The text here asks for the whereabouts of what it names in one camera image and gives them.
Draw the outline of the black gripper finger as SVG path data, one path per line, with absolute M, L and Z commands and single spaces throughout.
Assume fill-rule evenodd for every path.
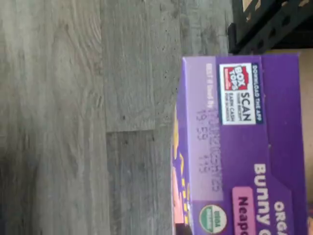
M 193 235 L 193 233 L 188 224 L 175 223 L 175 235 Z

